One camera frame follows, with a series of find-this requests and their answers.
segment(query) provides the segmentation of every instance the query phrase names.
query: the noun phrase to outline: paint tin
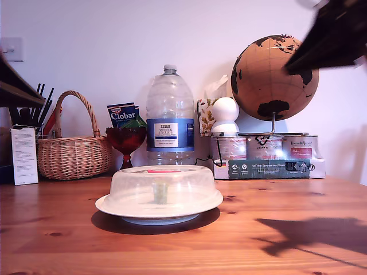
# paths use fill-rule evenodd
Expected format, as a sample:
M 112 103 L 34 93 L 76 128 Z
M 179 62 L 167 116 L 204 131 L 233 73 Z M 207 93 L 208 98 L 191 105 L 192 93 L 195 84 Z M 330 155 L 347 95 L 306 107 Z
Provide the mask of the paint tin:
M 219 151 L 222 160 L 246 160 L 247 148 L 246 137 L 215 137 L 210 138 L 210 149 L 212 150 L 213 159 L 220 159 Z
M 287 159 L 318 158 L 318 136 L 285 136 L 283 152 Z
M 283 136 L 247 136 L 247 159 L 283 159 Z

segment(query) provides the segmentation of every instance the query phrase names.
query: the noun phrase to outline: basket handle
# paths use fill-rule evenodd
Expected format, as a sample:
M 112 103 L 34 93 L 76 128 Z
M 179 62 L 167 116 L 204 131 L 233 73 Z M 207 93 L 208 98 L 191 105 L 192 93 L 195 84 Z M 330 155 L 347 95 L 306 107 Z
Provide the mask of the basket handle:
M 99 138 L 101 133 L 99 132 L 99 129 L 98 129 L 98 126 L 97 126 L 96 115 L 94 114 L 93 108 L 89 104 L 88 100 L 76 91 L 63 92 L 57 100 L 56 108 L 55 108 L 55 112 L 56 112 L 55 113 L 55 119 L 56 119 L 56 122 L 55 122 L 55 126 L 56 126 L 55 132 L 56 133 L 55 134 L 56 134 L 56 138 L 61 138 L 62 137 L 61 136 L 61 127 L 60 127 L 60 109 L 61 109 L 61 103 L 63 102 L 64 98 L 66 98 L 68 95 L 76 96 L 78 99 L 80 99 L 81 102 L 83 102 L 84 106 L 88 110 L 89 116 L 91 117 L 93 135 L 94 135 L 95 138 Z

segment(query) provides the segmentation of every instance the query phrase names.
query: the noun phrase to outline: wood grain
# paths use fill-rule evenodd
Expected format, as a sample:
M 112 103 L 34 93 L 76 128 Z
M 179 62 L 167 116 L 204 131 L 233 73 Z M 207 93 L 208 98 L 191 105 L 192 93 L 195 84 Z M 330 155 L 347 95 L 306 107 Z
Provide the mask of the wood grain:
M 99 212 L 111 177 L 1 186 L 1 274 L 367 274 L 367 188 L 335 178 L 217 181 L 171 226 Z

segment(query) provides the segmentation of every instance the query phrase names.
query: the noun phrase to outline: tissue box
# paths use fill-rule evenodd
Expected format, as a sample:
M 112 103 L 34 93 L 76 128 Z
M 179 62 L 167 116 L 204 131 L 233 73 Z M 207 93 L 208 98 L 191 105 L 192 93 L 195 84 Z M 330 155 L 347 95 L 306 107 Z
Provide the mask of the tissue box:
M 199 99 L 197 101 L 197 117 L 199 119 L 200 136 L 211 136 L 211 129 L 216 122 L 213 118 L 213 105 L 217 99 Z

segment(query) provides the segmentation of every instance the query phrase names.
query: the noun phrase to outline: clear plastic dome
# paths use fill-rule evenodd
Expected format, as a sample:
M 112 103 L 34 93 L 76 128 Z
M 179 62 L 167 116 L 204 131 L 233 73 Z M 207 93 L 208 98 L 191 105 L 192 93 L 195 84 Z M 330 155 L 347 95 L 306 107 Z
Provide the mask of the clear plastic dome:
M 213 209 L 222 200 L 213 173 L 206 167 L 144 166 L 116 172 L 110 195 L 96 206 L 123 217 L 171 218 Z

